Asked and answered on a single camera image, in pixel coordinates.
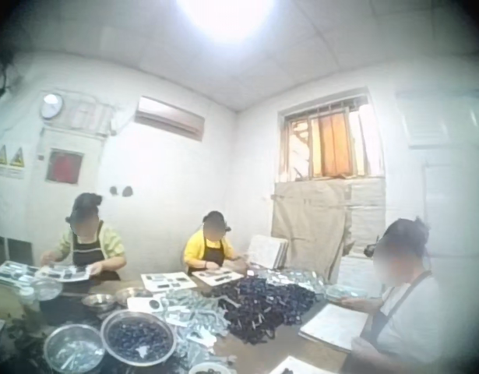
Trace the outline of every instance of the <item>wooden table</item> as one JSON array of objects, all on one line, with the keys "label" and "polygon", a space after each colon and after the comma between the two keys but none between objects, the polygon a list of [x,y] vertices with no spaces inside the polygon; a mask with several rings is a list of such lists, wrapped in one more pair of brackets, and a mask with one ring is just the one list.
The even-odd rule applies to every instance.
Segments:
[{"label": "wooden table", "polygon": [[[200,280],[193,279],[198,284],[198,290],[206,291],[209,286]],[[141,280],[107,281],[92,287],[91,293],[109,293],[126,287],[143,286]],[[310,312],[304,315],[303,322],[309,321],[320,309],[316,305]],[[0,318],[7,319],[7,315],[21,316],[23,310],[12,290],[0,286]],[[268,374],[279,365],[288,355],[313,364],[330,372],[339,372],[346,353],[336,351],[329,346],[315,343],[298,336],[300,326],[280,326],[276,330],[276,338],[266,344],[250,345],[228,334],[225,338],[219,338],[215,344],[215,352],[218,355],[235,355],[238,357],[234,368],[238,374]]]}]

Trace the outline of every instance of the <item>ceiling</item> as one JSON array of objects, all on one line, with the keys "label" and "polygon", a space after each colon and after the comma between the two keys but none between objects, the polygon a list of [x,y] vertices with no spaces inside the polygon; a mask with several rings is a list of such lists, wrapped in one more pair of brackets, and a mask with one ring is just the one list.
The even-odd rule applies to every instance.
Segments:
[{"label": "ceiling", "polygon": [[38,0],[10,30],[16,22],[31,40],[21,48],[117,62],[235,111],[387,59],[479,51],[447,0],[276,0],[259,32],[233,45],[213,43],[173,0]]}]

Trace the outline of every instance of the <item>hair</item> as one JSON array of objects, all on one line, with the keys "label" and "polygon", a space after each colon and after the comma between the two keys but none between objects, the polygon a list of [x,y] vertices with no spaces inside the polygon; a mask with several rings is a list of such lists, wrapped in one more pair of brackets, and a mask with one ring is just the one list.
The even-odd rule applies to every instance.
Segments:
[{"label": "hair", "polygon": [[81,222],[92,216],[99,214],[98,206],[102,203],[102,196],[95,193],[82,193],[73,203],[71,215],[66,218],[66,222],[71,224],[73,221]]},{"label": "hair", "polygon": [[225,231],[230,231],[231,228],[227,226],[227,222],[225,221],[224,215],[217,211],[212,210],[203,218],[204,224],[209,224],[214,227],[223,228]]},{"label": "hair", "polygon": [[419,258],[426,253],[429,227],[418,217],[415,221],[400,218],[393,222],[380,240],[387,248],[408,251]]}]

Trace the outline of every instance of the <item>woman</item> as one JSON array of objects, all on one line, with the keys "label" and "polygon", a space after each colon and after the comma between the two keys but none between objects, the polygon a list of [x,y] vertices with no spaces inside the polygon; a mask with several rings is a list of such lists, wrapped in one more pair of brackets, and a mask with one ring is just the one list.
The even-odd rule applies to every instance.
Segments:
[{"label": "woman", "polygon": [[103,281],[119,281],[116,270],[126,265],[125,250],[118,234],[99,219],[102,196],[82,193],[66,218],[71,230],[66,232],[56,251],[42,255],[42,265],[64,260],[73,253],[73,264],[90,265],[91,277]]},{"label": "woman", "polygon": [[209,212],[203,218],[203,229],[196,232],[185,247],[184,261],[189,274],[198,270],[218,269],[225,259],[239,259],[234,257],[234,250],[225,238],[230,230],[221,212]]},{"label": "woman", "polygon": [[439,357],[439,291],[423,264],[427,241],[421,220],[399,219],[376,245],[376,272],[391,288],[382,298],[342,301],[372,315],[371,329],[352,341],[342,372],[411,372]]}]

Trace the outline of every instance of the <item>white shirt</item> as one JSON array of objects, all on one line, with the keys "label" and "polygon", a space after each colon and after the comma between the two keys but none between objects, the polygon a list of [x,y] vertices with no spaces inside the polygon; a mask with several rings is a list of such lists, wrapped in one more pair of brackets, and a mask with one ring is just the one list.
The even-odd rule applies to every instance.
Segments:
[{"label": "white shirt", "polygon": [[[388,315],[409,284],[383,294],[381,312]],[[398,355],[405,362],[428,363],[441,352],[440,292],[435,278],[424,279],[405,299],[378,335],[379,350]]]}]

